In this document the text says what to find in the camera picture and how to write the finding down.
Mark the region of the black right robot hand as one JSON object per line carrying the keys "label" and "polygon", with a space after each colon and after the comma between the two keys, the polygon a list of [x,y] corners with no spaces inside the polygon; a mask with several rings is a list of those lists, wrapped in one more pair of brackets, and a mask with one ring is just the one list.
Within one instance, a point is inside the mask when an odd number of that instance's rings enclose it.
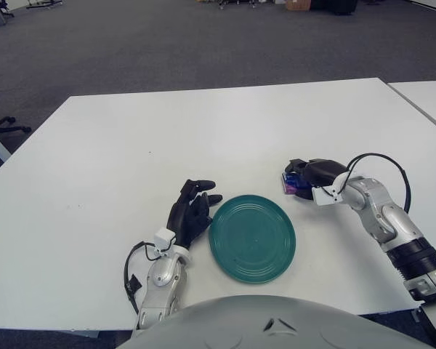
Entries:
{"label": "black right robot hand", "polygon": [[346,166],[333,160],[292,159],[282,174],[283,191],[286,195],[313,201],[313,188],[330,186],[345,172]]}

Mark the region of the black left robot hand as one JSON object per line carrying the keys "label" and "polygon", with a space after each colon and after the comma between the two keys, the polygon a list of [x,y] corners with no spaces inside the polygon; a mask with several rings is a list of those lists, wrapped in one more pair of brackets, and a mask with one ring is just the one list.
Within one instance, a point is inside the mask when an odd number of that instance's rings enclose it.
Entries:
{"label": "black left robot hand", "polygon": [[208,195],[216,187],[211,180],[187,180],[182,186],[179,198],[169,213],[166,228],[175,233],[175,244],[189,249],[212,223],[210,207],[218,204],[222,195]]}

